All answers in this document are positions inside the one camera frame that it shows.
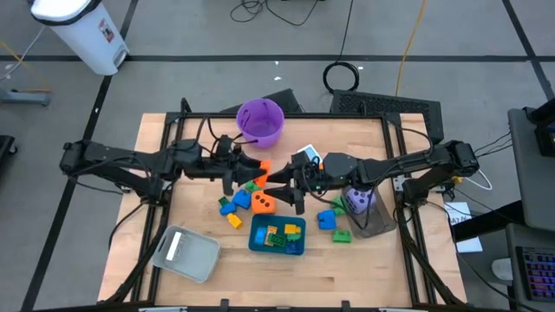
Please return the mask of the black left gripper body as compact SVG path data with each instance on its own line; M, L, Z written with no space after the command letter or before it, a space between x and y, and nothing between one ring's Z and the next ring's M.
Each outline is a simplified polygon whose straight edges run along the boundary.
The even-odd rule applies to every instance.
M232 176L238 163L236 156L213 159L185 153L185 175L191 179L223 179Z

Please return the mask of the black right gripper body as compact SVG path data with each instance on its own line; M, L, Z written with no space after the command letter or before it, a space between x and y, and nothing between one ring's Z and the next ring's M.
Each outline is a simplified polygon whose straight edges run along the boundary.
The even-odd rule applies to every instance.
M310 158L305 152L295 153L291 156L291 164L293 165L293 190L301 193L326 193L329 190L319 156Z

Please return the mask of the teal patterned card deck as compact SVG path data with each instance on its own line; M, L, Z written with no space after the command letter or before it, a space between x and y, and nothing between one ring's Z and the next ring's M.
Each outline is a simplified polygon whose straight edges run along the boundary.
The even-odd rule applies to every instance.
M303 165L314 163L319 166L322 163L322 158L320 154L317 152L316 148L312 144L302 147L301 149L297 150L297 153L299 154L300 162Z

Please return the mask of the purple foam die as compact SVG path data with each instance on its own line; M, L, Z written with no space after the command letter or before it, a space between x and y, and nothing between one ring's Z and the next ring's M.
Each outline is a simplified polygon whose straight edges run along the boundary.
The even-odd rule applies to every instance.
M359 191L352 187L343 194L350 212L359 215L375 205L376 195L372 191Z

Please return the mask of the white card deck box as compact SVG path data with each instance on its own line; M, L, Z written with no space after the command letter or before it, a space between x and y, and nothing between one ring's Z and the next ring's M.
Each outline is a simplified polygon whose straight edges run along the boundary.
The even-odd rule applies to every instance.
M166 254L166 260L167 261L172 261L174 259L175 254L177 252L177 249L180 246L181 236L182 236L182 233L180 231L176 231L174 233L173 240L172 240L172 242L170 244L170 247L168 249L168 252Z

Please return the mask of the orange foam die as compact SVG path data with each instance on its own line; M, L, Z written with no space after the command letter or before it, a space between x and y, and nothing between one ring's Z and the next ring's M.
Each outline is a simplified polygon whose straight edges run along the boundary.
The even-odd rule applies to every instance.
M251 209L254 214L274 214L277 211L276 199L263 190L255 191L251 195Z

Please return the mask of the teal plastic bin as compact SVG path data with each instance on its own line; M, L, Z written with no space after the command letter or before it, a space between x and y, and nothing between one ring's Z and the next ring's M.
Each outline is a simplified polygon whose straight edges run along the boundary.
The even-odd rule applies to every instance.
M301 238L294 242L299 242L303 248L304 253L304 245L305 245L305 227L306 223L302 218L295 218L291 216L278 216L278 215L264 215L258 214L252 218L251 222L251 231L249 236L249 249L253 251L260 251L260 252L271 252L271 253L278 253L278 254L287 254L285 252L285 247L270 247L267 245L255 245L254 244L254 237L258 227L268 227L269 225L273 225L277 227L277 234L283 237L286 237L284 233L284 226L286 224L296 224L302 228Z

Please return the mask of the black flat panel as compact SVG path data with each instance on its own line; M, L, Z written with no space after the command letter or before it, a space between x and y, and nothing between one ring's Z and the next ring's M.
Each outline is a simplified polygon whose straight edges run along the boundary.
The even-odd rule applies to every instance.
M264 96L264 99L272 100L277 103L286 114L304 112L304 108L298 103L291 88L268 94Z

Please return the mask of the dark grey translucent bin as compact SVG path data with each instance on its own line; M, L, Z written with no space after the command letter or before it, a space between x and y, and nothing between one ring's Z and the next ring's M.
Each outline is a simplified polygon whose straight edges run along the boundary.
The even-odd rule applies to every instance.
M372 191L376 195L375 205L359 215L350 212L343 196L346 190L350 187L352 186L348 186L342 190L341 197L345 205L349 225L356 238L370 238L395 229L396 222L390 216L388 209L383 203L382 197L378 191Z

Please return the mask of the white paper sheet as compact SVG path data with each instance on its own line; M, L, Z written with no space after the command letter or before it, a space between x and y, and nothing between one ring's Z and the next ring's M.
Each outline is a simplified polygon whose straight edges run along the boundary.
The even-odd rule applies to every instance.
M466 202L445 203L444 208L449 216L449 223L452 227L473 218ZM482 252L482 245L478 237L470 238L456 243L459 253Z

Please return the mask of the white trash bin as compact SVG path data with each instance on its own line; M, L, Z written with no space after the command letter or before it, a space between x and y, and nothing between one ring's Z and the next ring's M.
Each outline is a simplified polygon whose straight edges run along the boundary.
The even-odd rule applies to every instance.
M129 54L102 0L34 0L30 12L98 75L115 75Z

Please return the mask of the grey keyboard desk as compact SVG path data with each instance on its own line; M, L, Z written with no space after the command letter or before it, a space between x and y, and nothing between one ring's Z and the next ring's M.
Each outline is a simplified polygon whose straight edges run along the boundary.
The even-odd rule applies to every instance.
M512 303L511 307L522 311L555 312L555 302L537 302L526 298L516 254L517 246L555 249L555 232L509 224L506 228L506 239L513 268L513 281L509 294L515 303Z

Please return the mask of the white computer mouse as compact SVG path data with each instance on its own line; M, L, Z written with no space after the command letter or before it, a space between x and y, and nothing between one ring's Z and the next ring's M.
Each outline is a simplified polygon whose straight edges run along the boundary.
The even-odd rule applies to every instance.
M498 258L492 261L491 264L492 273L499 279L503 281L513 280L513 268L512 260L510 257Z

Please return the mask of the black monitor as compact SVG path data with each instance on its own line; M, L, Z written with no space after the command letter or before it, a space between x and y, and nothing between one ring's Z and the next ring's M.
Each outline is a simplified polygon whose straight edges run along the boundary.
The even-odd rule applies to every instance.
M555 98L532 110L528 118L536 126L534 134L540 153L555 158Z

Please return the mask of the black aluminium table frame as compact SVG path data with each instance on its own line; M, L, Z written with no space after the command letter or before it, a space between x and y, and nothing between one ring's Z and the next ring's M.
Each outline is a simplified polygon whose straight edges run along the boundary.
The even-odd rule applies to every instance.
M330 114L306 114L287 118L278 143L259 150L245 146L250 157L271 159L272 171L280 170L290 155L307 144L325 155L344 152L359 158L387 158L382 124L378 119L355 119ZM169 225L179 225L213 237L220 244L219 260L205 283L196 283L167 270L155 270L152 262L145 268L139 301L148 299L152 290L158 305L214 306L229 299L232 306L408 307L411 296L398 228L369 239L354 239L351 244L332 242L329 231L317 228L317 213L328 206L312 197L305 199L306 247L302 256L255 252L248 248L251 210L239 209L243 225L233 228L218 212L223 196L220 181L182 178L174 185L169 209ZM155 231L161 209L152 216L141 208L114 235L101 282L98 300L107 300L124 282L141 251L145 225ZM430 264L442 281L462 301L467 298L444 211L427 205L419 211Z

